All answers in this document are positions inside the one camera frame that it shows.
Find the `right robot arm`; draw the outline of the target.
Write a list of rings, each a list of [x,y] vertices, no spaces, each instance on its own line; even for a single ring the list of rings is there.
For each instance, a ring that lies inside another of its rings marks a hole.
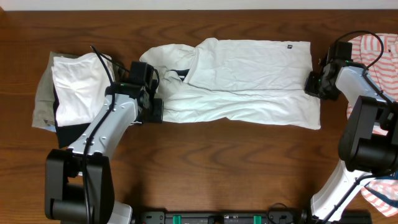
[[[338,144],[338,165],[310,200],[308,219],[333,223],[363,186],[397,170],[397,102],[365,65],[350,60],[324,63],[319,73],[310,73],[305,92],[323,100],[344,95],[354,106]]]

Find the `white t-shirt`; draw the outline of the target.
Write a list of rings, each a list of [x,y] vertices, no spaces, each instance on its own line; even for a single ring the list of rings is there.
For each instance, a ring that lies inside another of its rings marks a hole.
[[[159,72],[164,120],[222,118],[320,129],[320,100],[304,92],[312,70],[305,41],[205,39],[153,47],[141,61]]]

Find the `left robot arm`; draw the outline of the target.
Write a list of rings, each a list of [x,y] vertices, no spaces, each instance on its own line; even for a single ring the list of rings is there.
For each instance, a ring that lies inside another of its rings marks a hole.
[[[162,121],[155,83],[113,83],[101,109],[66,149],[53,149],[45,163],[45,216],[62,223],[133,223],[132,207],[114,196],[110,168],[124,132],[136,123]]]

